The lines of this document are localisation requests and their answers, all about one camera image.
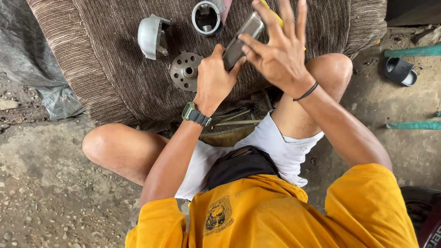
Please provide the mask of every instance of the yellow cloth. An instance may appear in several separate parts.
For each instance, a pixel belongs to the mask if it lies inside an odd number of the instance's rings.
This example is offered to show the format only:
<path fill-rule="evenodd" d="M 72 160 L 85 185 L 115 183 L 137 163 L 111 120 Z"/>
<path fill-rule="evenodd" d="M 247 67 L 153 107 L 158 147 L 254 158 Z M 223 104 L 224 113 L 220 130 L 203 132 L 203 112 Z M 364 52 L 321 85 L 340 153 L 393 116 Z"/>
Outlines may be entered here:
<path fill-rule="evenodd" d="M 306 201 L 276 176 L 240 179 L 193 198 L 188 234 L 175 199 L 152 201 L 126 248 L 418 247 L 396 179 L 381 165 L 357 165 L 337 179 L 325 216 Z"/>

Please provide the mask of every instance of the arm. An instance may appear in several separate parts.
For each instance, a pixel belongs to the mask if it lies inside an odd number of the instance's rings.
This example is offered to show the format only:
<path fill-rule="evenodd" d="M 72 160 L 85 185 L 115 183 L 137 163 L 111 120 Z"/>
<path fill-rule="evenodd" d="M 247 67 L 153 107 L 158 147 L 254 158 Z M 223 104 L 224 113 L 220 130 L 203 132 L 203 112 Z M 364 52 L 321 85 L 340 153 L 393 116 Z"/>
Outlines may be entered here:
<path fill-rule="evenodd" d="M 224 70 L 222 53 L 217 45 L 213 54 L 202 60 L 198 71 L 198 92 L 193 102 L 196 109 L 212 116 L 237 82 L 245 59 L 239 60 L 230 72 Z M 147 202 L 174 197 L 187 173 L 188 164 L 203 127 L 193 121 L 183 121 L 167 143 L 147 176 L 141 198 L 142 207 Z"/>
<path fill-rule="evenodd" d="M 253 7 L 267 24 L 269 43 L 264 45 L 248 34 L 239 36 L 247 45 L 243 51 L 247 59 L 266 77 L 293 98 L 301 97 L 315 83 L 307 71 L 303 47 L 306 43 L 306 0 L 298 4 L 299 15 L 295 25 L 289 0 L 279 0 L 283 29 L 270 10 L 259 1 Z M 323 130 L 326 137 L 350 166 L 377 163 L 392 170 L 389 155 L 360 121 L 335 102 L 320 86 L 299 104 Z"/>

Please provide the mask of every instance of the graphic logo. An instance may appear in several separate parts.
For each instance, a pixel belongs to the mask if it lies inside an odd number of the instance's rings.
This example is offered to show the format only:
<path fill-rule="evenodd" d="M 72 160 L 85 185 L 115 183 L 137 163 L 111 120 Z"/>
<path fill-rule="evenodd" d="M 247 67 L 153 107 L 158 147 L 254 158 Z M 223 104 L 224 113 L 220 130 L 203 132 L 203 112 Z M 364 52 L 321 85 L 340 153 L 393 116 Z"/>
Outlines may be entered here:
<path fill-rule="evenodd" d="M 205 222 L 206 232 L 204 236 L 218 233 L 230 226 L 234 222 L 234 219 L 231 218 L 232 213 L 233 209 L 231 208 L 229 195 L 210 204 L 207 212 L 207 221 Z"/>

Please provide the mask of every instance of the hand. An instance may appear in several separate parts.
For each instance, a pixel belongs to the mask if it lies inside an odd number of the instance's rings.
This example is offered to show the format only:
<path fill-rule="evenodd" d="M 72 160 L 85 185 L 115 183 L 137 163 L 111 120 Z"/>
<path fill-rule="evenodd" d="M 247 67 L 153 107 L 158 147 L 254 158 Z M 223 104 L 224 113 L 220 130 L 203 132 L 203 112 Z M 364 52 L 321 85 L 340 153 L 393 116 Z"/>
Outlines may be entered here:
<path fill-rule="evenodd" d="M 270 83 L 293 98 L 301 97 L 315 83 L 305 67 L 303 49 L 306 43 L 306 0 L 299 0 L 297 25 L 289 0 L 279 0 L 283 29 L 274 13 L 260 0 L 254 0 L 252 4 L 267 25 L 269 42 L 264 45 L 249 34 L 241 34 L 239 39 L 246 44 L 242 51 Z"/>
<path fill-rule="evenodd" d="M 225 71 L 222 60 L 224 50 L 221 44 L 217 44 L 212 55 L 203 59 L 198 67 L 198 92 L 193 102 L 196 109 L 206 116 L 212 116 L 230 94 L 246 61 L 243 57 L 230 72 Z"/>

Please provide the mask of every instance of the tire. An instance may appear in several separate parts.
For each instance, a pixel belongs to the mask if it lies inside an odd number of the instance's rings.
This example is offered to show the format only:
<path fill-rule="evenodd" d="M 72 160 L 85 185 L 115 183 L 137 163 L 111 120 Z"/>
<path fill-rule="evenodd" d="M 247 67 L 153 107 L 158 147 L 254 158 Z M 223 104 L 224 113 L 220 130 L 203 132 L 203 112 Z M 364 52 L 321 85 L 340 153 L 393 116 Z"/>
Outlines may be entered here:
<path fill-rule="evenodd" d="M 412 221 L 415 233 L 418 234 L 433 206 L 441 202 L 441 191 L 422 186 L 403 186 L 400 189 L 407 214 Z"/>

